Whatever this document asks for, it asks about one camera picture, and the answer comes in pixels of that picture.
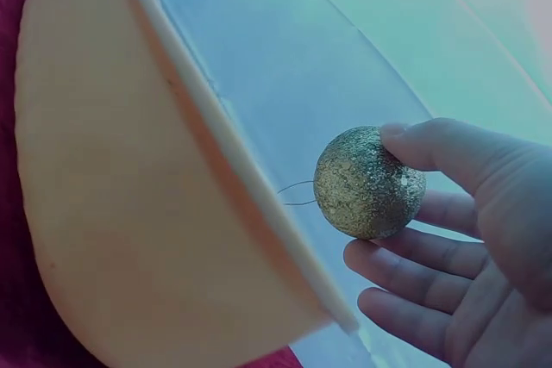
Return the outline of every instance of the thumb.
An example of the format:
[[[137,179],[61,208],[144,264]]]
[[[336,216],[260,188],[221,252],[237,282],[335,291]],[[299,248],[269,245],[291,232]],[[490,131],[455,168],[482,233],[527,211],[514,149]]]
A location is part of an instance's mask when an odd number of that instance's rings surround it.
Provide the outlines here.
[[[389,124],[381,128],[380,134],[386,149],[403,164],[417,170],[443,172],[476,202],[490,196],[485,194],[488,185],[515,168],[532,146],[508,135],[445,118],[411,127]]]

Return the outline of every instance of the beige plastic tub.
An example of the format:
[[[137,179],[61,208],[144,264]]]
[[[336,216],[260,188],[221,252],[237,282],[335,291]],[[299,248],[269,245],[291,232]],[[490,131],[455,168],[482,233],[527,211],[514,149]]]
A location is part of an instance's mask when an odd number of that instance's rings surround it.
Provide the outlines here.
[[[25,209],[53,304],[112,368],[230,368],[356,321],[156,0],[28,0]]]

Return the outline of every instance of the plastic container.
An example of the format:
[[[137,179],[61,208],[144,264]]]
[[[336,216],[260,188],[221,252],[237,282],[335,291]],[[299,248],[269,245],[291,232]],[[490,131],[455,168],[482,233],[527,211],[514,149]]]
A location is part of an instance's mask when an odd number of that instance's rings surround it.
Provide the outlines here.
[[[550,11],[545,0],[160,0],[147,10],[170,20],[189,57],[182,73],[200,74],[198,94],[216,97],[274,192],[310,179],[329,140],[362,124],[447,116],[552,144]],[[429,184],[458,190],[439,174]],[[356,309],[369,283],[342,263],[348,238],[316,204],[287,210]],[[358,334],[331,325],[292,343],[305,368],[443,366],[354,312]]]

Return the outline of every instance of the ball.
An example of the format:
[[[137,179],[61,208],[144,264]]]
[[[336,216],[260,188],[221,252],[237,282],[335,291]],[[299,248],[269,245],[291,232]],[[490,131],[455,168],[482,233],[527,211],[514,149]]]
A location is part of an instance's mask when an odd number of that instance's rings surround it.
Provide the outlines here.
[[[384,239],[403,229],[422,204],[425,175],[382,145],[380,129],[358,127],[324,149],[314,194],[326,220],[358,239]]]

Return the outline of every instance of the finger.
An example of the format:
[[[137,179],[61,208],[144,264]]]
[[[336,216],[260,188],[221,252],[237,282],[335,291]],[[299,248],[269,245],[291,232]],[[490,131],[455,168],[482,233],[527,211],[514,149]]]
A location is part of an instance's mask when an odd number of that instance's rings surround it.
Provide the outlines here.
[[[346,247],[345,263],[353,271],[405,300],[452,314],[471,280],[449,275],[404,259],[369,241]]]
[[[416,220],[480,239],[474,199],[467,194],[427,190]]]
[[[358,303],[362,313],[389,334],[444,360],[450,315],[377,288],[362,292]]]
[[[480,274],[489,257],[482,243],[451,240],[411,228],[373,243],[420,265],[469,279]]]
[[[443,172],[474,196],[476,202],[484,184],[499,181],[519,167],[530,145],[442,118],[408,128],[386,125],[381,128],[381,139],[387,150],[404,164],[417,170]]]

